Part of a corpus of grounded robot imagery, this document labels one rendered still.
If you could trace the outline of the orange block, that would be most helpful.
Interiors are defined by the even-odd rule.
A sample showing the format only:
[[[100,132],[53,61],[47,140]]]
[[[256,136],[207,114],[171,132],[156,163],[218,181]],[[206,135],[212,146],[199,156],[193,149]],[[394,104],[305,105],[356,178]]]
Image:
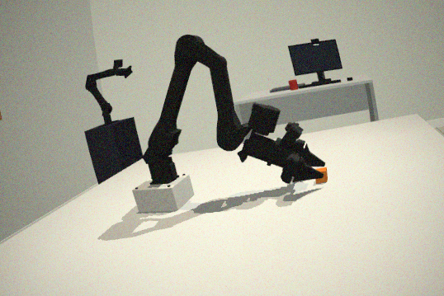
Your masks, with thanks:
[[[328,182],[327,167],[317,168],[317,170],[322,172],[324,175],[323,175],[323,178],[315,179],[316,184],[321,183],[321,182]]]

